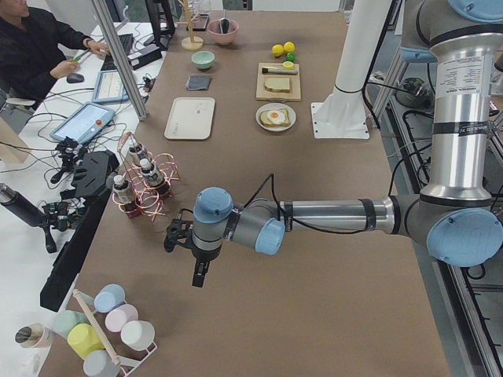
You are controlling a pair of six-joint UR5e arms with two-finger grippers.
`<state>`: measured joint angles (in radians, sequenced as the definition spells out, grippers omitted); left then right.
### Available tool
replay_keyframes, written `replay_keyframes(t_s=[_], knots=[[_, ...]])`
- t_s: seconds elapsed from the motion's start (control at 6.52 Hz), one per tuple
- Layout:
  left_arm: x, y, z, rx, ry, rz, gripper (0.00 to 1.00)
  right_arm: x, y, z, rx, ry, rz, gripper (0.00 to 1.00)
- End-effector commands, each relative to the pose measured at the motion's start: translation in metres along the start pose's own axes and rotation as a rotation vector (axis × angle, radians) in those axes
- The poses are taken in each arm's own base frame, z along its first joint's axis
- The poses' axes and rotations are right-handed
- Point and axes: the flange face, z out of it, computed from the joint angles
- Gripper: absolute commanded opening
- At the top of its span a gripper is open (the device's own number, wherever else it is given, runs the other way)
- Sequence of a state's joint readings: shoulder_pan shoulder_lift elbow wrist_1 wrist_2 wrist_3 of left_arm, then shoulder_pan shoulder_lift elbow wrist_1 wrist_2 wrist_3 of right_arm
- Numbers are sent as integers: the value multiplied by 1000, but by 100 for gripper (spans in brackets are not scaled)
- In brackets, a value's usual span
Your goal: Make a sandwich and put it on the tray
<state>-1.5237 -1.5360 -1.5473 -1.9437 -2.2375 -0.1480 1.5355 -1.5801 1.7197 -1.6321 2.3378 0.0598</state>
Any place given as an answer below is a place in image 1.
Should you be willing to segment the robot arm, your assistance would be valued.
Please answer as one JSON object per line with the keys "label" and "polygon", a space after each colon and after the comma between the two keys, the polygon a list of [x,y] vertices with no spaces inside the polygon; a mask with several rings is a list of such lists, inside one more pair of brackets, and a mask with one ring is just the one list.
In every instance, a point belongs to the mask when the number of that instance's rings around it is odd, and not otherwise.
{"label": "robot arm", "polygon": [[483,165],[490,129],[490,77],[502,43],[499,1],[408,1],[402,58],[437,64],[428,184],[416,195],[381,200],[234,202],[224,189],[200,192],[193,219],[167,227],[165,251],[189,249],[196,259],[193,285],[204,283],[222,243],[232,241],[276,254],[293,229],[352,235],[380,230],[407,236],[450,265],[472,267],[493,257],[502,225],[490,212]]}

